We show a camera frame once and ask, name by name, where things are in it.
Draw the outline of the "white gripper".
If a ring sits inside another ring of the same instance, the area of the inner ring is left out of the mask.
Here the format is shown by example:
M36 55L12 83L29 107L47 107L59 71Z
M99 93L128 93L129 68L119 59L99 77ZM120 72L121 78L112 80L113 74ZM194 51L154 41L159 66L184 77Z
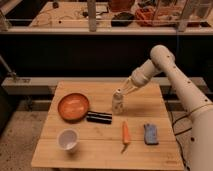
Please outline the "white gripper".
M137 91L140 87L149 83L152 77L161 73L151 60L147 60L140 67L137 67L131 74L130 78L127 78L120 87L120 92L123 95L128 95Z

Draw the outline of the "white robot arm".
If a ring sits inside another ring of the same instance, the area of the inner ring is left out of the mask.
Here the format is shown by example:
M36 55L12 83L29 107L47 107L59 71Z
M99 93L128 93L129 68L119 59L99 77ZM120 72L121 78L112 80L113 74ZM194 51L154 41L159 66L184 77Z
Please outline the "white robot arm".
M192 122L190 171L213 171L213 102L176 66L175 56L166 46L151 49L150 58L125 81L122 94L138 90L161 72L167 76Z

